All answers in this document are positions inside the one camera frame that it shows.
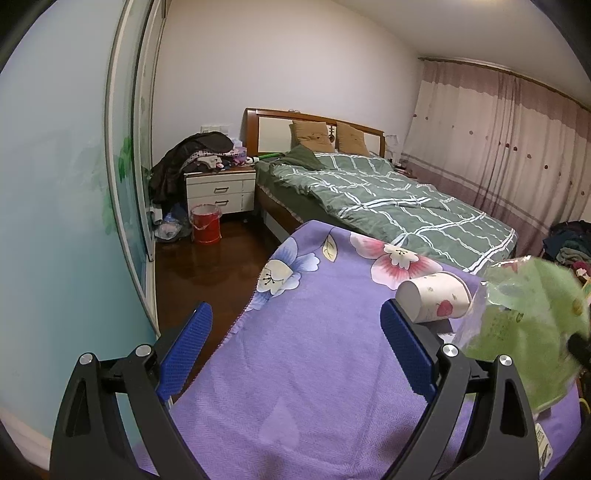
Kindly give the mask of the right brown pillow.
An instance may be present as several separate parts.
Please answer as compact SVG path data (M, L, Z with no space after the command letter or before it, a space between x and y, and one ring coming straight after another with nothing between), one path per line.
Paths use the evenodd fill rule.
M370 155L365 142L365 134L349 124L337 123L337 144L341 153L361 156Z

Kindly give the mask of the wooden bed headboard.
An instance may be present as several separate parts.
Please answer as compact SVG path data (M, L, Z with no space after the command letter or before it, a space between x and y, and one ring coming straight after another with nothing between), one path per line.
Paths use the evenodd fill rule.
M385 133L373 127L297 111L246 108L242 118L242 143L246 148L247 155L259 157L259 155L290 150L291 144L293 144L290 124L294 120L325 122L328 126L329 138L332 139L332 145L335 145L337 138L337 124L339 122L348 123L356 130L363 132L370 152L382 157L386 153Z

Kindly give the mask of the clothes pile on dresser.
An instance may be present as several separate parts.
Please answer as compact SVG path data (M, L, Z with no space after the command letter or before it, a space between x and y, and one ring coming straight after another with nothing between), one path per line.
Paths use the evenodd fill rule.
M585 269L590 274L590 223L578 220L552 226L543 240L542 258L573 271Z

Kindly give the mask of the plastic bag on floor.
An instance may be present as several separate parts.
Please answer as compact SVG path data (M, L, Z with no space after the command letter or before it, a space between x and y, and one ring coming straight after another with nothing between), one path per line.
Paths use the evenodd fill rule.
M186 238L191 234L190 224L186 218L178 219L169 212L162 222L156 226L154 236L158 242L170 243Z

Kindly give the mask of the dark clothes pile on nightstand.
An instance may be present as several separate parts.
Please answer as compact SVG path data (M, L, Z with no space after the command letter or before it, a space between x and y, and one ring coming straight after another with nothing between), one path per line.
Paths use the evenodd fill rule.
M151 203L166 215L186 204L185 173L209 173L246 163L235 143L219 131L193 134L170 149L152 167L148 182Z

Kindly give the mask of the pink striped curtain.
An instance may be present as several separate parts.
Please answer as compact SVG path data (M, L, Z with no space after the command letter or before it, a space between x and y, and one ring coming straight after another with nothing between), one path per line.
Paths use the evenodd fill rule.
M590 110L499 69L425 60L402 157L418 178L489 214L539 254L590 203Z

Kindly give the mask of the left brown pillow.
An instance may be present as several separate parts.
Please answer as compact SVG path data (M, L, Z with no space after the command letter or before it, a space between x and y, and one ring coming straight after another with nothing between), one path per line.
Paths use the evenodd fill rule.
M291 145L303 145L315 153L335 153L325 122L294 120L290 124Z

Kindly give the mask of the red bucket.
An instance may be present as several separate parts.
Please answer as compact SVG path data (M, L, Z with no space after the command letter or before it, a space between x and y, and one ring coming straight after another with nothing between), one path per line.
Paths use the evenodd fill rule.
M190 209L188 220L192 238L197 245L214 245L221 241L221 208L214 204L198 204Z

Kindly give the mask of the sliding wardrobe door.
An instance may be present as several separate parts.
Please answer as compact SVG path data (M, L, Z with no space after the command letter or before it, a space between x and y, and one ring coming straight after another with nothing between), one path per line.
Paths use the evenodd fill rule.
M154 332L152 157L155 70L165 22L163 1L125 1L111 48L104 109L106 172L116 230L133 286Z

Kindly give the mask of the white bedside nightstand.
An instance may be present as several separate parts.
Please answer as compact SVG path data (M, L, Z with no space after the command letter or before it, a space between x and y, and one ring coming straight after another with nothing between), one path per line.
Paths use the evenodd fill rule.
M222 214L250 212L256 197L256 169L233 167L219 172L184 176L187 208L216 205Z

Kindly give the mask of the bed with green plaid duvet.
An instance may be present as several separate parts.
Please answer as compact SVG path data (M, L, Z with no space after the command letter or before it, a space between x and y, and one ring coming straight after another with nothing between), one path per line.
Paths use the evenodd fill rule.
M512 256L516 231L463 201L398 173L377 156L294 152L256 163L256 185L303 224L318 220L479 274Z

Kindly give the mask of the paper cup with strawberry print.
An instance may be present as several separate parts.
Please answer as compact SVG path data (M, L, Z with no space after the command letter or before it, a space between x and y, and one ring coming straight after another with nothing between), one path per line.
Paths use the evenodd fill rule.
M413 323L426 323L464 316L472 294L462 279L442 271L401 282L396 301Z

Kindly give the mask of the brown pillow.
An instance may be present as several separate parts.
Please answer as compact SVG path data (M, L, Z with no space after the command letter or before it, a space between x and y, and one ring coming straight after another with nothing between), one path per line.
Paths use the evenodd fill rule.
M290 124L291 145L303 145L315 153L335 153L325 122L294 120Z
M337 144L341 153L361 156L370 155L365 142L365 134L349 124L337 123Z

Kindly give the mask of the purple floral blanket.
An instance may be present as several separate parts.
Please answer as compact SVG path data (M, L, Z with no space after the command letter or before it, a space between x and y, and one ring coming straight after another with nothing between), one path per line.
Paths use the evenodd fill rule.
M313 220L270 256L249 305L170 414L213 479L378 479L421 418L380 324L406 277L482 271Z

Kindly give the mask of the printed paper package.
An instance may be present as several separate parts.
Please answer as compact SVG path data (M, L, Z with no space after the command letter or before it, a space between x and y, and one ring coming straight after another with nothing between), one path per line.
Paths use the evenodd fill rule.
M539 471L543 473L553 457L553 448L543 426L535 423L535 435L538 448Z

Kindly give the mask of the green plastic bag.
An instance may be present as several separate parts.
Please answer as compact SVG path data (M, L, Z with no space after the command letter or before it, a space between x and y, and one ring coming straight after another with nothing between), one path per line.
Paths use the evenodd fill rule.
M574 334L590 336L582 285L571 270L526 256L487 268L454 344L477 360L510 356L538 414L566 396L581 370L567 348Z

